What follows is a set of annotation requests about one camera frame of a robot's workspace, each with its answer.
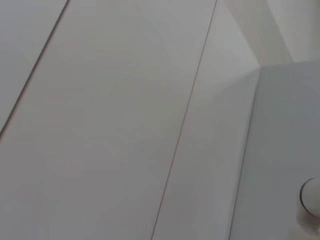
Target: white knob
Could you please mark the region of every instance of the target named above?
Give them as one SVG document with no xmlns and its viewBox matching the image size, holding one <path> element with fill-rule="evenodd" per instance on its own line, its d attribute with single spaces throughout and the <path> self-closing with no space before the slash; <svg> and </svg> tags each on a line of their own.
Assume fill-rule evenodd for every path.
<svg viewBox="0 0 320 240">
<path fill-rule="evenodd" d="M 320 218 L 320 178 L 311 178 L 301 188 L 300 200 L 305 210 Z"/>
</svg>

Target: white surface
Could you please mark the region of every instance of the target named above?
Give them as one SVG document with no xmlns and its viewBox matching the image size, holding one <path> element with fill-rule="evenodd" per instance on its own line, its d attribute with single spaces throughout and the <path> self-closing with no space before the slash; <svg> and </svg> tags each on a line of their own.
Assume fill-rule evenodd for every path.
<svg viewBox="0 0 320 240">
<path fill-rule="evenodd" d="M 267 2 L 293 60 L 302 62 L 320 59 L 320 1 Z"/>
<path fill-rule="evenodd" d="M 225 2 L 260 65 L 287 64 L 294 61 L 267 0 Z"/>
<path fill-rule="evenodd" d="M 320 61 L 263 68 L 231 240 L 284 240 L 302 184 L 320 172 Z"/>
<path fill-rule="evenodd" d="M 2 239 L 150 240 L 213 0 L 72 0 L 0 144 Z"/>
<path fill-rule="evenodd" d="M 0 1 L 0 131 L 66 0 Z"/>
<path fill-rule="evenodd" d="M 153 240 L 227 240 L 259 64 L 219 0 Z"/>
</svg>

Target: round knob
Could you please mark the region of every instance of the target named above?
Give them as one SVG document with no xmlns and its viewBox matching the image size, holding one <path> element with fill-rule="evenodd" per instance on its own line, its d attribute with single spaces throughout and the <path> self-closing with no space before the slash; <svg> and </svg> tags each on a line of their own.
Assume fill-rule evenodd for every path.
<svg viewBox="0 0 320 240">
<path fill-rule="evenodd" d="M 311 178 L 302 185 L 300 201 L 309 214 L 320 218 L 320 178 Z"/>
</svg>

